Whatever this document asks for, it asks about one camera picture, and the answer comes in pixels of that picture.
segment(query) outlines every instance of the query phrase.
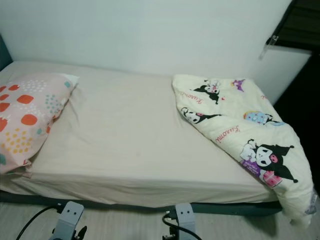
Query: mattress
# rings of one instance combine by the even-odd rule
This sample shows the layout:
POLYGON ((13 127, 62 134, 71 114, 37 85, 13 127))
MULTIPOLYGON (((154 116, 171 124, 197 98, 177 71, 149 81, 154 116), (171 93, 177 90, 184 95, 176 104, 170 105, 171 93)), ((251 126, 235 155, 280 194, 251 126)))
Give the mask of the mattress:
POLYGON ((13 194, 104 204, 260 203, 275 194, 191 127, 169 76, 15 61, 0 83, 37 72, 79 76, 32 175, 2 175, 13 194))

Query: black cable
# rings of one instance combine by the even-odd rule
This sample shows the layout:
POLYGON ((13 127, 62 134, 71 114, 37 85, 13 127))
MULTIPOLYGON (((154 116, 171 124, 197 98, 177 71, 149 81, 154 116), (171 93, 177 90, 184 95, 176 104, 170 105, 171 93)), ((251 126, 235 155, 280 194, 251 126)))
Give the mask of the black cable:
POLYGON ((192 235, 193 237, 195 237, 195 238, 198 239, 198 240, 202 240, 202 239, 201 239, 197 234, 195 234, 193 231, 190 231, 190 230, 188 230, 188 229, 186 229, 186 228, 184 228, 184 227, 178 226, 178 225, 174 225, 174 224, 166 221, 166 218, 169 218, 169 214, 166 214, 166 215, 164 215, 164 216, 162 217, 162 222, 163 222, 165 225, 167 225, 167 226, 169 226, 169 227, 172 227, 172 228, 174 228, 174 229, 176 229, 176 230, 183 231, 183 232, 185 232, 185 233, 187 233, 187 234, 190 234, 190 235, 192 235))
POLYGON ((56 206, 48 206, 45 209, 42 209, 41 211, 39 211, 36 215, 34 215, 27 223, 26 225, 24 225, 24 227, 22 228, 22 230, 20 231, 18 237, 15 240, 19 240, 22 236, 22 234, 25 232, 25 230, 27 229, 27 227, 32 223, 33 220, 36 219, 36 217, 38 217, 40 214, 42 214, 43 212, 49 210, 49 209, 56 209, 56 206))

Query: pink pillowcase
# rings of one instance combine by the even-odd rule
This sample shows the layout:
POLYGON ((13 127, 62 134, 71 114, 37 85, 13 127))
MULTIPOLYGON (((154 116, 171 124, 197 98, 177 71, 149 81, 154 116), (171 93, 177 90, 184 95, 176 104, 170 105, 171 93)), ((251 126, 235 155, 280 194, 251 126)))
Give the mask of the pink pillowcase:
POLYGON ((0 174, 30 167, 78 77, 36 73, 0 85, 0 174))

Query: white wall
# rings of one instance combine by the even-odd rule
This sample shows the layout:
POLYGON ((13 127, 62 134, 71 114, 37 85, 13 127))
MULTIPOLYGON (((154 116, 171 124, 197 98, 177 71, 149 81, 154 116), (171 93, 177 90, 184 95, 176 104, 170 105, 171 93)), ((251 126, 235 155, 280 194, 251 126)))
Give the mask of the white wall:
POLYGON ((14 60, 249 77, 274 103, 309 58, 259 55, 290 0, 0 0, 14 60))

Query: bedding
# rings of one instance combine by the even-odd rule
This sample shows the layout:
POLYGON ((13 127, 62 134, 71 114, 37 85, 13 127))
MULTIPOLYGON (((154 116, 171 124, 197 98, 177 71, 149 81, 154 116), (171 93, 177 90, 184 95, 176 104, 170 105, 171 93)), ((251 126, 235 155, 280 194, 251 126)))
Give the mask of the bedding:
POLYGON ((0 84, 0 174, 25 167, 48 137, 78 78, 35 73, 0 84))
POLYGON ((190 128, 176 110, 170 77, 15 61, 0 82, 37 72, 78 76, 78 85, 30 159, 32 175, 2 175, 1 190, 152 208, 277 200, 190 128))
POLYGON ((316 211, 309 162, 294 130, 255 83, 176 75, 172 85, 181 115, 273 189, 285 214, 307 226, 316 211))

